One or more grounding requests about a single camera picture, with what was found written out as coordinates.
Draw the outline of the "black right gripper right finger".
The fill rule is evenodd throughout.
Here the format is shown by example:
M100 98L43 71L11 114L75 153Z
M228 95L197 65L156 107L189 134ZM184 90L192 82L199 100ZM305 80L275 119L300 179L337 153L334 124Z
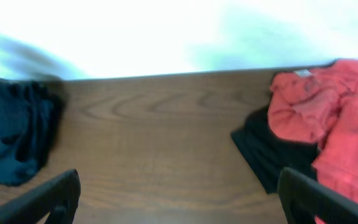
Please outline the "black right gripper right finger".
M284 168L277 193L288 223L358 224L358 204L302 173Z

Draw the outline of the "navy blue denim shorts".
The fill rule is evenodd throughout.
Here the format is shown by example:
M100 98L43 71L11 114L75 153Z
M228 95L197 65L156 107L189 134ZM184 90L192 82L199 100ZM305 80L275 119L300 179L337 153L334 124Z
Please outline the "navy blue denim shorts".
M45 165L64 107L43 83L0 79L0 184L21 185Z

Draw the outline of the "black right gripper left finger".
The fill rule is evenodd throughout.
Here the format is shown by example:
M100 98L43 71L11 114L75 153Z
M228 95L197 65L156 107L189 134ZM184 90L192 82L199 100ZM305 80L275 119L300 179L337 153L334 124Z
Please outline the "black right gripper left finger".
M71 169L0 206L0 223L72 224L81 194L77 170Z

